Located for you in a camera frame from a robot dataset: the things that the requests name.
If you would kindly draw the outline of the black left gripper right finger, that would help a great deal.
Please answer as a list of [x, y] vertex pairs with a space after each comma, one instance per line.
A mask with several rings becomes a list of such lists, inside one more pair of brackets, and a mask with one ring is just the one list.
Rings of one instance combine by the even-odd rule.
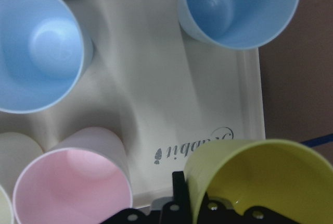
[[297, 224], [298, 222], [285, 217], [263, 206], [248, 208], [243, 215], [239, 215], [239, 223], [247, 224]]

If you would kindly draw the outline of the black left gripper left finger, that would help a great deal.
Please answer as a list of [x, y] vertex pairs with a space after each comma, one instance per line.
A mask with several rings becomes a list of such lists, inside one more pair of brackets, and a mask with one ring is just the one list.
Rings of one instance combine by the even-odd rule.
[[173, 204], [172, 213], [176, 223], [192, 223], [188, 186], [182, 171], [172, 173]]

